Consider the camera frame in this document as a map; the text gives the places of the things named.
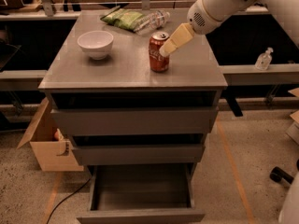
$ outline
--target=brown box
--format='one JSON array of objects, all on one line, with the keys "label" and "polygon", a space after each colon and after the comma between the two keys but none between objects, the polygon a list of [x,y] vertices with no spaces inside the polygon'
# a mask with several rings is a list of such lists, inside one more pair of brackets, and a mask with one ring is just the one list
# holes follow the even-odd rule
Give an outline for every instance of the brown box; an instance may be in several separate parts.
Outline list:
[{"label": "brown box", "polygon": [[[289,93],[299,98],[299,88],[290,90]],[[291,114],[293,124],[287,130],[287,135],[299,145],[299,110]]]},{"label": "brown box", "polygon": [[84,171],[78,165],[68,140],[54,141],[57,126],[50,116],[51,105],[45,98],[33,116],[18,148],[30,143],[42,171]]}]

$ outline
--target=can lid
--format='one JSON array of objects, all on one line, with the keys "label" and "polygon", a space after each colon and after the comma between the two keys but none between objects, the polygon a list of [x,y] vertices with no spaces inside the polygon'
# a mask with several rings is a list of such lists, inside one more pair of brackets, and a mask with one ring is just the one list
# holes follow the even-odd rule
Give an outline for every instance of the can lid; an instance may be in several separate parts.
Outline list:
[{"label": "can lid", "polygon": [[168,39],[168,37],[169,37],[169,34],[166,32],[156,32],[156,33],[152,34],[152,38],[154,38],[156,40],[160,40],[160,41],[166,40],[166,39]]}]

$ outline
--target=red can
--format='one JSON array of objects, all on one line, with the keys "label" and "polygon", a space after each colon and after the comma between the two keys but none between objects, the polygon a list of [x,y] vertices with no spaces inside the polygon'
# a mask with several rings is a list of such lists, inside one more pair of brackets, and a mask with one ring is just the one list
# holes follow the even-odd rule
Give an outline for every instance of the red can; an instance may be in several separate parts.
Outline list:
[{"label": "red can", "polygon": [[157,32],[149,40],[149,65],[150,69],[155,72],[163,72],[168,69],[169,56],[164,57],[159,52],[160,47],[168,38],[168,33]]}]

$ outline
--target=bowl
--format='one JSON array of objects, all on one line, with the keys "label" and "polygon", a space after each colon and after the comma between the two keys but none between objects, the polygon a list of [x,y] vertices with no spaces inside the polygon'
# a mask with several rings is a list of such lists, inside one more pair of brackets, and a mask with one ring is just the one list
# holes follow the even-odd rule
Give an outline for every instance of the bowl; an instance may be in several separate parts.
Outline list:
[{"label": "bowl", "polygon": [[91,31],[78,38],[78,45],[89,57],[102,60],[111,52],[113,39],[109,32]]}]

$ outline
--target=white bottle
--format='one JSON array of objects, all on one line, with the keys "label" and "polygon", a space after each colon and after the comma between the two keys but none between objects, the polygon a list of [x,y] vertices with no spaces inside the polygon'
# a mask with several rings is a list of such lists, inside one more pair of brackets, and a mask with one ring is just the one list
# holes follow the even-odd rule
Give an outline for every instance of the white bottle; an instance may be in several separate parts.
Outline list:
[{"label": "white bottle", "polygon": [[267,51],[265,53],[262,53],[259,57],[258,60],[255,63],[255,68],[259,70],[265,71],[268,69],[269,64],[272,61],[272,56],[271,53],[273,52],[272,48],[267,48]]},{"label": "white bottle", "polygon": [[163,10],[154,11],[136,21],[134,32],[139,35],[147,34],[159,27],[164,27],[169,18],[169,12]]}]

